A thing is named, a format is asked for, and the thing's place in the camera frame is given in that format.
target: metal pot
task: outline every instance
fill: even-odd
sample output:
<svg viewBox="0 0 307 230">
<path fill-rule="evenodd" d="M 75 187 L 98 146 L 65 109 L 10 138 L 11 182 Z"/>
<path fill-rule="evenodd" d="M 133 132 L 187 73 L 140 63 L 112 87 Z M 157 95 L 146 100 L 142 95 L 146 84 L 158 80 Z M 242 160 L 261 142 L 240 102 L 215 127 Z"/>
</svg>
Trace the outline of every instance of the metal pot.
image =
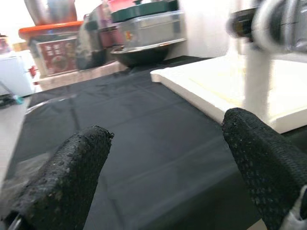
<svg viewBox="0 0 307 230">
<path fill-rule="evenodd" d="M 24 0 L 35 25 L 77 20 L 75 0 Z"/>
<path fill-rule="evenodd" d="M 138 50 L 125 50 L 122 46 L 112 50 L 111 54 L 125 66 L 135 67 L 163 61 L 168 54 L 168 46 L 157 46 Z"/>
</svg>

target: orange lid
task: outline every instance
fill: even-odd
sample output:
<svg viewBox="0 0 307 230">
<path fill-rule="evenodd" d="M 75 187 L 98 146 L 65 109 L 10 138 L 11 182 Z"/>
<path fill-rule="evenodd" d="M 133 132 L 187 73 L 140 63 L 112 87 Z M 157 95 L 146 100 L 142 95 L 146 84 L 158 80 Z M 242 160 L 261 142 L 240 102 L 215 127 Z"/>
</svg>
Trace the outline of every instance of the orange lid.
<svg viewBox="0 0 307 230">
<path fill-rule="evenodd" d="M 69 27 L 81 26 L 83 21 L 74 21 L 68 23 L 57 23 L 48 25 L 38 25 L 33 27 L 26 27 L 19 29 L 19 36 L 26 39 L 30 36 L 40 34 L 44 30 L 55 30 L 55 29 L 65 29 Z"/>
</svg>

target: red object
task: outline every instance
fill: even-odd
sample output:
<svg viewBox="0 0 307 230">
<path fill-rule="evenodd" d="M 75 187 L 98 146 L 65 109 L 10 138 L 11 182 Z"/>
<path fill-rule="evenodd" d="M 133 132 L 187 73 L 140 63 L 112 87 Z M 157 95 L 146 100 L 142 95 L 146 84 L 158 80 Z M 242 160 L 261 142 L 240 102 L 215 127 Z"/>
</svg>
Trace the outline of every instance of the red object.
<svg viewBox="0 0 307 230">
<path fill-rule="evenodd" d="M 122 10 L 127 7 L 135 6 L 135 0 L 108 0 L 108 5 L 112 12 Z"/>
<path fill-rule="evenodd" d="M 32 66 L 32 67 L 29 69 L 29 72 L 30 72 L 32 78 L 34 78 L 34 76 L 36 75 L 35 66 Z"/>
<path fill-rule="evenodd" d="M 57 23 L 49 25 L 38 25 L 33 27 L 21 28 L 19 30 L 19 36 L 22 39 L 29 40 L 31 37 L 37 35 L 46 35 L 50 34 L 49 31 L 52 31 L 53 34 L 56 33 L 65 33 L 65 32 L 77 32 L 79 31 L 80 26 L 83 21 L 75 21 L 69 23 Z"/>
<path fill-rule="evenodd" d="M 48 75 L 74 71 L 76 67 L 76 40 L 65 39 L 38 44 Z"/>
<path fill-rule="evenodd" d="M 100 32 L 100 39 L 104 48 L 124 44 L 122 35 L 118 29 Z"/>
</svg>

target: floor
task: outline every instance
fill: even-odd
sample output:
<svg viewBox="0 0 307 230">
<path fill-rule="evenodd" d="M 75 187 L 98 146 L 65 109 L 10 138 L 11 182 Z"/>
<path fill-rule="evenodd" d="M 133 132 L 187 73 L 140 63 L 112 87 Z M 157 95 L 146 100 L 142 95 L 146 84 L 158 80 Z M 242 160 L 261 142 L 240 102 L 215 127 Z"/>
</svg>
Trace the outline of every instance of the floor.
<svg viewBox="0 0 307 230">
<path fill-rule="evenodd" d="M 22 128 L 26 109 L 31 98 L 26 97 L 24 103 L 0 109 L 0 183 L 6 174 L 19 133 Z"/>
</svg>

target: black tablecloth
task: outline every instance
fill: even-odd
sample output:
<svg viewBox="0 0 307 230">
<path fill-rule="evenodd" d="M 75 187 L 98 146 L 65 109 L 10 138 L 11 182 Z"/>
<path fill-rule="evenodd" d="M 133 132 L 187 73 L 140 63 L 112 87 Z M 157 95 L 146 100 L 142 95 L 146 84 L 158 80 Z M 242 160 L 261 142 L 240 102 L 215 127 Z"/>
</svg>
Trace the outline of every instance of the black tablecloth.
<svg viewBox="0 0 307 230">
<path fill-rule="evenodd" d="M 33 95 L 30 107 L 50 103 L 26 116 L 7 179 L 17 163 L 52 154 L 76 130 L 98 125 L 115 137 L 85 230 L 246 230 L 259 216 L 220 125 L 151 82 L 154 68 L 199 60 L 176 58 Z"/>
</svg>

